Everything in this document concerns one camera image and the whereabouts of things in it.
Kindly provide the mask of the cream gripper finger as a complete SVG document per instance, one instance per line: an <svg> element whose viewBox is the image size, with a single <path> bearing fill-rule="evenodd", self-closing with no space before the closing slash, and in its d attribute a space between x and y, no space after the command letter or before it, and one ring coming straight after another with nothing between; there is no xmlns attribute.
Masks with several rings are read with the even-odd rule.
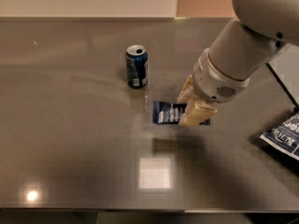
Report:
<svg viewBox="0 0 299 224"><path fill-rule="evenodd" d="M178 104L191 104L193 102L193 81L192 75L189 75L183 85L182 90L180 91L177 103Z"/></svg>
<svg viewBox="0 0 299 224"><path fill-rule="evenodd" d="M216 113L217 108L213 103L201 99L191 99L188 101L178 124L185 127L195 127Z"/></svg>

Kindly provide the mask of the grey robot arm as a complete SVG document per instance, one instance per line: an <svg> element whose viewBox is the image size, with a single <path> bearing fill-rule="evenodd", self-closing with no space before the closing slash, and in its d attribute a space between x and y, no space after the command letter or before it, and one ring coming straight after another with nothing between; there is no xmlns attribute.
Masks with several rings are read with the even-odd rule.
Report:
<svg viewBox="0 0 299 224"><path fill-rule="evenodd" d="M299 45L299 0L232 0L235 17L194 64L178 102L180 126L194 127L249 85L250 76L288 44Z"/></svg>

